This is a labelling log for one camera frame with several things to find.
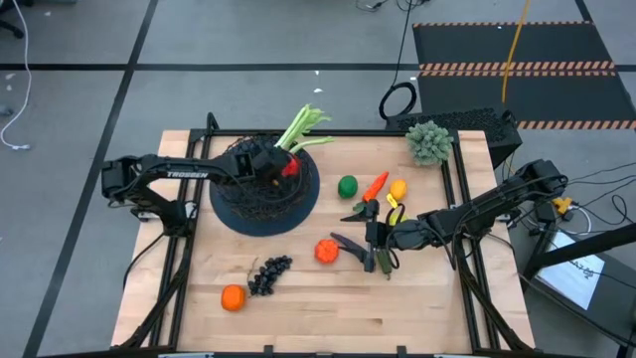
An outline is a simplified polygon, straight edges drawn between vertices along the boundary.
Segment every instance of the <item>grapes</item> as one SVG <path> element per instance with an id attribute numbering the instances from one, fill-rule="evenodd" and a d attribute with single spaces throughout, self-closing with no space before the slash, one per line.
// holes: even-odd
<path id="1" fill-rule="evenodd" d="M 291 262 L 291 257 L 287 255 L 267 259 L 265 265 L 258 269 L 259 273 L 254 276 L 254 280 L 247 282 L 249 293 L 262 296 L 274 294 L 271 287 L 286 269 L 291 268 Z"/>

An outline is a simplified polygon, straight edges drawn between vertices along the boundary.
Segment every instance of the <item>yellow lemon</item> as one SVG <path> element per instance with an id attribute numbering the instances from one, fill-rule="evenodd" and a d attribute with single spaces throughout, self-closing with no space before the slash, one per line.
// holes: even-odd
<path id="1" fill-rule="evenodd" d="M 396 200 L 402 200 L 406 196 L 406 182 L 402 179 L 396 180 L 391 183 L 391 189 L 389 192 Z"/>

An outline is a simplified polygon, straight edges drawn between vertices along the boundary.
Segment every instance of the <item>white paper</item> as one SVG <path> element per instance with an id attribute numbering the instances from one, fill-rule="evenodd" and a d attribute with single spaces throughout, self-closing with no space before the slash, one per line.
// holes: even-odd
<path id="1" fill-rule="evenodd" d="M 574 240 L 566 233 L 558 232 L 549 251 L 573 243 Z M 595 272 L 602 272 L 604 265 L 603 260 L 591 255 L 572 260 L 571 263 L 542 268 L 537 278 L 581 308 L 587 309 L 598 284 L 599 274 Z"/>

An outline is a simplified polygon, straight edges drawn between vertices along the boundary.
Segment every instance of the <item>green celery stalk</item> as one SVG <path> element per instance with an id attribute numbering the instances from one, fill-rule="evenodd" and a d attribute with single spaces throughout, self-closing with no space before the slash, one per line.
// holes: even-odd
<path id="1" fill-rule="evenodd" d="M 308 145 L 317 145 L 317 144 L 325 144 L 325 143 L 331 143 L 334 141 L 334 137 L 332 136 L 328 136 L 328 137 L 324 137 L 324 138 L 320 138 L 320 139 L 312 139 L 312 140 L 307 140 L 304 141 L 302 143 L 298 143 L 296 145 L 293 146 L 293 148 L 291 148 L 289 150 L 290 153 L 292 154 L 296 154 L 296 152 L 298 152 L 298 150 L 308 146 Z"/>
<path id="2" fill-rule="evenodd" d="M 296 126 L 298 126 L 298 123 L 300 122 L 301 118 L 303 118 L 306 115 L 308 109 L 309 109 L 309 104 L 305 104 L 305 105 L 303 105 L 302 108 L 300 108 L 300 110 L 296 114 L 296 117 L 294 118 L 294 120 L 287 127 L 285 132 L 282 133 L 280 138 L 278 138 L 278 141 L 276 142 L 276 144 L 274 144 L 274 146 L 282 146 L 282 144 L 285 143 L 285 141 L 289 137 L 289 134 L 294 131 L 294 128 Z"/>
<path id="3" fill-rule="evenodd" d="M 331 120 L 330 117 L 322 115 L 323 113 L 318 108 L 311 108 L 309 104 L 303 106 L 275 146 L 289 150 L 293 142 L 301 138 L 302 134 L 308 133 L 311 127 L 323 120 Z"/>

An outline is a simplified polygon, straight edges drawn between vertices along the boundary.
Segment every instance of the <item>plastic broccoli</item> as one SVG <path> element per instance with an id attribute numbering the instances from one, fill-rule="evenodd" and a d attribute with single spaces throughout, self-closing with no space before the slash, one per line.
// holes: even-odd
<path id="1" fill-rule="evenodd" d="M 406 144 L 417 165 L 440 165 L 448 160 L 453 137 L 448 130 L 429 121 L 408 129 Z"/>

